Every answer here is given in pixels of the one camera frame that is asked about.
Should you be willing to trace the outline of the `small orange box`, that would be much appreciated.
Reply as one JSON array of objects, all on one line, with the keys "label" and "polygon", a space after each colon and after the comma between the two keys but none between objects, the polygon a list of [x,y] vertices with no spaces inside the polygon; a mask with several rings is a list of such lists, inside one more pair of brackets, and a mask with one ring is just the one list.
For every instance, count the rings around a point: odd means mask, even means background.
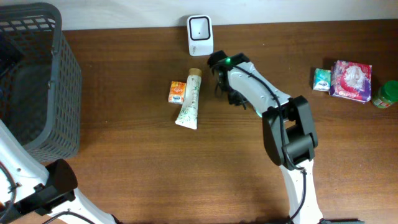
[{"label": "small orange box", "polygon": [[169,91],[168,102],[182,105],[185,98],[186,83],[172,81]]}]

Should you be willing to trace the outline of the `white tube with tan cap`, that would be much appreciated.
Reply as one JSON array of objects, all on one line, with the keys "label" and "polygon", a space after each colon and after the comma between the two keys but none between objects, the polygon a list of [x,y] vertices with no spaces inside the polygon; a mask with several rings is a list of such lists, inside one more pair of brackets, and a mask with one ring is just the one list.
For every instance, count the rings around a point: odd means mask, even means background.
[{"label": "white tube with tan cap", "polygon": [[201,77],[202,71],[198,68],[191,68],[188,71],[185,99],[175,124],[190,129],[197,129]]}]

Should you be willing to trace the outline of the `small teal box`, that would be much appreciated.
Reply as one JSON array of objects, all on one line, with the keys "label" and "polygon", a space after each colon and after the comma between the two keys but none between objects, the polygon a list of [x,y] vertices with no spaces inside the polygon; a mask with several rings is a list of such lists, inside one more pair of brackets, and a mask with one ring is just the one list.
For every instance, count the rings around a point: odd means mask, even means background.
[{"label": "small teal box", "polygon": [[329,91],[331,87],[331,70],[316,68],[313,78],[313,89],[316,91]]}]

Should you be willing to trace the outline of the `red purple tissue pack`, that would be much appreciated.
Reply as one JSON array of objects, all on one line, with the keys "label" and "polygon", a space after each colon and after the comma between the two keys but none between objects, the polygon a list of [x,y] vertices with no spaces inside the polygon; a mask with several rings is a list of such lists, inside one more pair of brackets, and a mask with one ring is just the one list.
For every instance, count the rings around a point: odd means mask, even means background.
[{"label": "red purple tissue pack", "polygon": [[329,95],[360,103],[369,102],[371,74],[371,65],[337,60],[331,70]]}]

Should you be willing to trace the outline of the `green jar with green lid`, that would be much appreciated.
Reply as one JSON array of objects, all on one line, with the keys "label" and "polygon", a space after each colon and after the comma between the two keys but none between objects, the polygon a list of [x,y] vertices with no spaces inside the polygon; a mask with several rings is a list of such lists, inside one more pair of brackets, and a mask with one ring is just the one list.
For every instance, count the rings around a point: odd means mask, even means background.
[{"label": "green jar with green lid", "polygon": [[397,80],[386,82],[372,97],[373,105],[385,109],[397,103],[397,89]]}]

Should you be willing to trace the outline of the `teal wet wipes pouch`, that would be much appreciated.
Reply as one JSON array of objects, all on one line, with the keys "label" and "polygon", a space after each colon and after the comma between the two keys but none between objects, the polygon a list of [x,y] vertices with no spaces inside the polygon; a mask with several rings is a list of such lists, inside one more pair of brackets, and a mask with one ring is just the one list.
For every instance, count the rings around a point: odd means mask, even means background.
[{"label": "teal wet wipes pouch", "polygon": [[257,108],[254,108],[254,110],[257,113],[258,117],[262,118],[262,112],[259,111]]}]

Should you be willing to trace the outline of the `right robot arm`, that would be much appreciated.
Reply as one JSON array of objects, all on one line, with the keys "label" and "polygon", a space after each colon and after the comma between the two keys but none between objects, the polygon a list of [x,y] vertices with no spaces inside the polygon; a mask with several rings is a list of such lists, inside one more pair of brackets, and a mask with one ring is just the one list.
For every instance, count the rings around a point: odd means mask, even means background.
[{"label": "right robot arm", "polygon": [[280,91],[242,53],[229,57],[220,50],[207,64],[231,105],[249,103],[262,118],[264,148],[280,168],[289,198],[287,223],[322,223],[313,181],[318,136],[308,101]]}]

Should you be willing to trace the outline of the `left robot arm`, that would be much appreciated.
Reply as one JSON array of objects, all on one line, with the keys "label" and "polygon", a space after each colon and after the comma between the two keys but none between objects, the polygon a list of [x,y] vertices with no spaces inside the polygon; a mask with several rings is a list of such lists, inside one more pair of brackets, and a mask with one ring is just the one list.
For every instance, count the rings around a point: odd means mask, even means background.
[{"label": "left robot arm", "polygon": [[99,209],[78,188],[68,162],[59,154],[79,144],[79,120],[55,119],[49,134],[32,142],[34,152],[53,162],[43,166],[1,124],[1,223],[13,222],[35,212],[64,223],[118,223],[112,214]]}]

